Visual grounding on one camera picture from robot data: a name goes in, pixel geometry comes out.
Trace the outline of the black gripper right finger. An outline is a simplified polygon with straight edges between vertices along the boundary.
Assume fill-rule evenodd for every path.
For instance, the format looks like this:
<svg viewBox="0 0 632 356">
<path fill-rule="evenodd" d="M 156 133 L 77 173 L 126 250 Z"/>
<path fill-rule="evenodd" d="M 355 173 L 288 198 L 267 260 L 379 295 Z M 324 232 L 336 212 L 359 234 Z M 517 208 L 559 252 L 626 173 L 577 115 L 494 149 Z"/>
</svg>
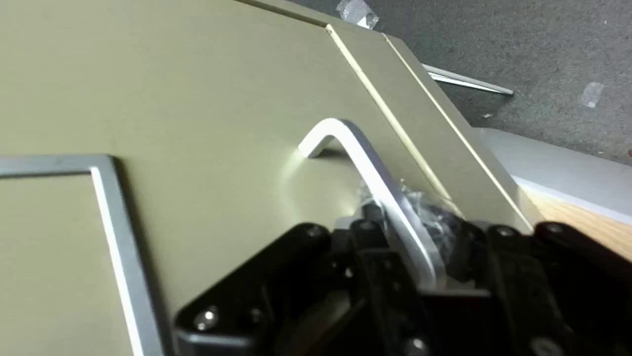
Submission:
<svg viewBox="0 0 632 356">
<path fill-rule="evenodd" d="M 432 356 L 632 356 L 632 262 L 561 222 L 452 230 L 464 287 L 423 297 Z"/>
</svg>

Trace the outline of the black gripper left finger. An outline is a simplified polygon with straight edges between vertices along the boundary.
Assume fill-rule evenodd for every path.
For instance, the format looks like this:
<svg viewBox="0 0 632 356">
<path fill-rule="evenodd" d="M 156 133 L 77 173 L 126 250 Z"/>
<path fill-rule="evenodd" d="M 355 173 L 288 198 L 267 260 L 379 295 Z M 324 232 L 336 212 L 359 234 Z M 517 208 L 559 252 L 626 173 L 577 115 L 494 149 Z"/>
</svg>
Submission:
<svg viewBox="0 0 632 356">
<path fill-rule="evenodd" d="M 401 356 L 383 282 L 383 230 L 298 224 L 174 319 L 178 356 Z"/>
</svg>

